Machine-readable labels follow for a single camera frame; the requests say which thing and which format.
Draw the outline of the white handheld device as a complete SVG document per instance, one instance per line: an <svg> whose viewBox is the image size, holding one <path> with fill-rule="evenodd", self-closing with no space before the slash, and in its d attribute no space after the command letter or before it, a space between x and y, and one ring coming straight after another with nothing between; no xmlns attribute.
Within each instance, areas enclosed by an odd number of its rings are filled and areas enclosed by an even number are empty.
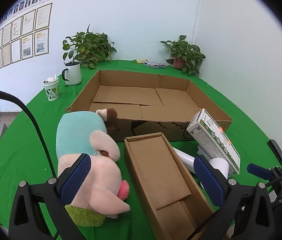
<svg viewBox="0 0 282 240"><path fill-rule="evenodd" d="M186 168L198 177L202 188L206 186L207 181L212 180L211 170L217 170L225 179L228 179L229 163L225 159L217 157L207 160L204 154L193 157L177 148L173 147L173 149Z"/></svg>

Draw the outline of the white green medicine box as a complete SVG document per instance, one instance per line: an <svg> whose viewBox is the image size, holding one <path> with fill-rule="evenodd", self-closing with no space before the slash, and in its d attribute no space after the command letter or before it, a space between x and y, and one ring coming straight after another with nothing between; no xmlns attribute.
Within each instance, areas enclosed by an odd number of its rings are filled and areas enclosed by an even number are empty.
<svg viewBox="0 0 282 240"><path fill-rule="evenodd" d="M206 159L223 158L229 164L230 176L240 174L240 154L221 126L204 108L193 116L187 132L201 146Z"/></svg>

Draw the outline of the narrow cardboard insert box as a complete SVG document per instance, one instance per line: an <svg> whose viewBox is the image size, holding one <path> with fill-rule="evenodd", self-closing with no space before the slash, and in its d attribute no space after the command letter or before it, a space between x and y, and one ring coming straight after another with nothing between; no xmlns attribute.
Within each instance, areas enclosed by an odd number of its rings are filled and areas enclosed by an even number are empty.
<svg viewBox="0 0 282 240"><path fill-rule="evenodd" d="M157 239L188 239L212 206L163 133L127 137L125 163Z"/></svg>

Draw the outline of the pig plush toy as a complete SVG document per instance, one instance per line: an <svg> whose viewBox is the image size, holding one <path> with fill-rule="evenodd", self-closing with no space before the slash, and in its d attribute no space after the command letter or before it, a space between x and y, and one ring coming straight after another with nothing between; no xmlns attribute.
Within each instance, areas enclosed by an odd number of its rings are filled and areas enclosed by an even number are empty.
<svg viewBox="0 0 282 240"><path fill-rule="evenodd" d="M64 114L57 126L57 173L71 167L82 154L88 158L83 168L87 176L65 205L77 226L101 226L106 218L116 219L131 209L125 202L130 186L117 165L120 149L110 136L116 119L113 108L78 111Z"/></svg>

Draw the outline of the green tablecloth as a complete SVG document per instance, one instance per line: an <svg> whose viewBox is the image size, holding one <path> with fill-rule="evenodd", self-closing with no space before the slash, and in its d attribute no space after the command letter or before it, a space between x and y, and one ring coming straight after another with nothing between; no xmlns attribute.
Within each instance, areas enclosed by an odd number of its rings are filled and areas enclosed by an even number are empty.
<svg viewBox="0 0 282 240"><path fill-rule="evenodd" d="M279 164L267 144L268 137L243 111L213 87L195 76L190 76L189 80L232 118L226 135L241 157L238 181L243 185L254 186L259 178L246 171L248 164L254 163L265 168ZM28 103L28 108L40 126L53 163L57 163L57 124L65 108L74 101L83 85L68 87L62 82L59 88L60 98L56 101L48 101L45 92L39 92ZM19 114L0 140L0 223L3 226L9 225L11 207L20 181L40 184L51 175L46 151L33 124L24 113ZM117 219L107 219L100 227L82 228L82 234L87 239L154 239L155 235L134 189L131 189L127 202L131 206L130 212Z"/></svg>

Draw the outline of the small potted plant red pot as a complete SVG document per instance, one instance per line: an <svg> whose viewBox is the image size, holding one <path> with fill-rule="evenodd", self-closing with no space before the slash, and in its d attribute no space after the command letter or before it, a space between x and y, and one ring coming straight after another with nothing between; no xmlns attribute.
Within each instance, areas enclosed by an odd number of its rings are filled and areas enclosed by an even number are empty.
<svg viewBox="0 0 282 240"><path fill-rule="evenodd" d="M160 41L170 54L166 62L188 76L199 76L202 62L206 56L201 52L199 46L189 43L186 38L186 35L180 35L175 41Z"/></svg>

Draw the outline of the large cardboard tray box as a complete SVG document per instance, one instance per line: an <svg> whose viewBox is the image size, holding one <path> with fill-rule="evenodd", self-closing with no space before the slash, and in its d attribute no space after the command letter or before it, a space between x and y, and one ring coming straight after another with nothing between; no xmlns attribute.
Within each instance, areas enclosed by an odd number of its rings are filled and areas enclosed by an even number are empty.
<svg viewBox="0 0 282 240"><path fill-rule="evenodd" d="M117 142L126 137L162 132L170 141L188 141L189 122L205 109L226 130L232 119L192 81L162 74L99 70L67 112L113 108Z"/></svg>

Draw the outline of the paper cup with leaves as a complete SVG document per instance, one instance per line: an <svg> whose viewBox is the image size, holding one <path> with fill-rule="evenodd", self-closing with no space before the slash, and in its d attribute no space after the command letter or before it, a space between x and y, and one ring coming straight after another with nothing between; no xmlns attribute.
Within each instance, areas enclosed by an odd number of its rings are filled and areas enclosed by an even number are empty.
<svg viewBox="0 0 282 240"><path fill-rule="evenodd" d="M45 79L43 87L49 101L55 101L59 98L59 78L57 75Z"/></svg>

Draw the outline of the tissue packet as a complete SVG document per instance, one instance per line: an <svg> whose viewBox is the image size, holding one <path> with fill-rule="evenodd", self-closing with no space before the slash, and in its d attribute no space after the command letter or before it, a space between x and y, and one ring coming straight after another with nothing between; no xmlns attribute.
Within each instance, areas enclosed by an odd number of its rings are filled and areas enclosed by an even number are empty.
<svg viewBox="0 0 282 240"><path fill-rule="evenodd" d="M144 62L145 66L153 69L165 69L166 65L162 63L155 63L155 62Z"/></svg>

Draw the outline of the white enamel mug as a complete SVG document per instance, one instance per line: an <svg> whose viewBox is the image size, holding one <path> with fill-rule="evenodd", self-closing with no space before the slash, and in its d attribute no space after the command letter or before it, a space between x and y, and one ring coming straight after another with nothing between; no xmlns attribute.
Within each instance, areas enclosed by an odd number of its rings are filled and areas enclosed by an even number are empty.
<svg viewBox="0 0 282 240"><path fill-rule="evenodd" d="M67 86L75 86L81 83L81 68L80 62L68 62L65 64L65 69L61 73L63 81Z"/></svg>

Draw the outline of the yellow packet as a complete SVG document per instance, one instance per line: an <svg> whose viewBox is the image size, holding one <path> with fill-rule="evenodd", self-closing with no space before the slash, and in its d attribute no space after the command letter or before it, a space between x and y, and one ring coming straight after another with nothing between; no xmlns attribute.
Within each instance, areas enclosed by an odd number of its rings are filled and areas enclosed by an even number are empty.
<svg viewBox="0 0 282 240"><path fill-rule="evenodd" d="M148 60L134 60L134 62L137 64L144 64L144 63L147 63Z"/></svg>

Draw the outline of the large potted plant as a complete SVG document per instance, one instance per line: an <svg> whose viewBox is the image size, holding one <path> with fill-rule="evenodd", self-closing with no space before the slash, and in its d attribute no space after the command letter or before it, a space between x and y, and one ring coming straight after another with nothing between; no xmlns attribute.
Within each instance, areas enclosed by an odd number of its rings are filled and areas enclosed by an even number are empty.
<svg viewBox="0 0 282 240"><path fill-rule="evenodd" d="M105 33L93 33L89 30L67 36L62 41L62 59L67 63L79 63L81 68L97 69L99 62L112 61L112 53L117 50L114 42L109 41Z"/></svg>

